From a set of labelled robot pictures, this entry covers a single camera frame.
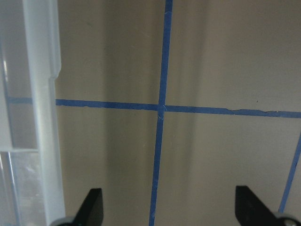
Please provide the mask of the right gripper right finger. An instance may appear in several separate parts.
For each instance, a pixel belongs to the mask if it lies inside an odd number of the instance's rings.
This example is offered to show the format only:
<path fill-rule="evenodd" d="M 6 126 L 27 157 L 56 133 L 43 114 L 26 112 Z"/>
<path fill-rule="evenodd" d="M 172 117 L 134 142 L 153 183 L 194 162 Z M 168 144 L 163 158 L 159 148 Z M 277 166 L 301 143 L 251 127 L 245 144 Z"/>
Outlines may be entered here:
<path fill-rule="evenodd" d="M 235 188 L 235 217 L 241 226 L 299 226 L 289 214 L 273 213 L 247 186 Z"/>

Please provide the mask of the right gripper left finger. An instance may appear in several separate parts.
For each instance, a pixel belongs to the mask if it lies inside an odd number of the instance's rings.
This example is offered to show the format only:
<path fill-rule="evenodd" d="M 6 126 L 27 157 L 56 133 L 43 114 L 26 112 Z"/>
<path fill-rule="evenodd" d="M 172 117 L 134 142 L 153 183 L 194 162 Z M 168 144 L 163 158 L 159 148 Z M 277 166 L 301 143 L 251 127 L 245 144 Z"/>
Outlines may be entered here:
<path fill-rule="evenodd" d="M 54 226 L 101 226 L 103 224 L 103 193 L 101 188 L 92 188 L 85 197 L 73 219 L 61 218 Z"/>

